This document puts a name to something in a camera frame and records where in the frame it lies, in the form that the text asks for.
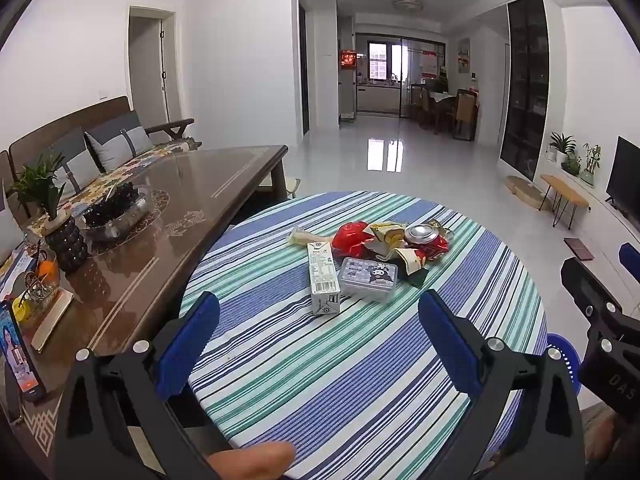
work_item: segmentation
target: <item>kitchen counter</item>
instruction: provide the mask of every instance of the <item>kitchen counter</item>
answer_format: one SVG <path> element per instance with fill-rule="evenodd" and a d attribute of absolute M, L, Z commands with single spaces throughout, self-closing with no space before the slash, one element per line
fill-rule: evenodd
<path fill-rule="evenodd" d="M 359 112 L 395 113 L 400 109 L 400 85 L 358 85 L 356 92 Z"/>

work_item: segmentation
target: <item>glass bowl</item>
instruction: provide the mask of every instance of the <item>glass bowl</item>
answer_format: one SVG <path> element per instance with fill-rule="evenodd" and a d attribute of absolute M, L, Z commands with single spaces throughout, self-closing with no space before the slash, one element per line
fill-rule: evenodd
<path fill-rule="evenodd" d="M 114 242 L 122 240 L 129 235 L 133 227 L 142 220 L 147 213 L 154 208 L 154 197 L 151 189 L 148 187 L 139 187 L 138 199 L 131 204 L 123 214 L 109 220 L 105 225 L 100 227 L 89 227 L 81 214 L 76 223 L 80 228 L 80 232 L 89 240 L 95 242 Z"/>

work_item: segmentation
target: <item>glass cabinet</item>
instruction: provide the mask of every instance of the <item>glass cabinet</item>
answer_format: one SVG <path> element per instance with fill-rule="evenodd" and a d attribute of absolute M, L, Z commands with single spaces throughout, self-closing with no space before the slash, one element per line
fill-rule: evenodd
<path fill-rule="evenodd" d="M 500 158 L 533 180 L 546 120 L 549 42 L 543 0 L 509 4 L 511 89 Z"/>

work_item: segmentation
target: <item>wooden bench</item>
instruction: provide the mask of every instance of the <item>wooden bench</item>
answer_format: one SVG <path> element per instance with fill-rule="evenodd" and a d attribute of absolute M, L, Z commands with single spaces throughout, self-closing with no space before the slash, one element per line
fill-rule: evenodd
<path fill-rule="evenodd" d="M 556 190 L 556 196 L 559 197 L 558 205 L 556 205 L 556 197 L 554 197 L 554 205 L 551 208 L 551 211 L 554 213 L 554 227 L 558 225 L 558 222 L 562 218 L 562 214 L 566 209 L 566 205 L 571 202 L 574 205 L 574 210 L 571 212 L 571 220 L 569 221 L 569 229 L 571 229 L 571 224 L 574 222 L 574 214 L 575 208 L 578 206 L 589 207 L 589 202 L 585 197 L 580 195 L 575 189 L 570 187 L 564 180 L 559 179 L 553 175 L 540 175 L 540 178 L 544 180 L 549 187 L 546 188 L 545 197 L 542 199 L 542 203 L 538 208 L 538 211 L 542 210 L 542 206 L 545 205 L 546 196 L 549 194 L 549 190 L 554 188 Z M 560 204 L 562 202 L 562 197 L 566 199 L 564 203 L 564 207 L 562 208 L 562 212 L 558 216 L 558 211 L 560 211 Z"/>

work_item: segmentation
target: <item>ceiling light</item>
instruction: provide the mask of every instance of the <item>ceiling light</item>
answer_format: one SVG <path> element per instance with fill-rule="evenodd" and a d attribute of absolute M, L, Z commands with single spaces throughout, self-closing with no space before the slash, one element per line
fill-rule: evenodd
<path fill-rule="evenodd" d="M 394 8 L 404 12 L 418 12 L 424 9 L 424 5 L 419 0 L 393 0 Z"/>

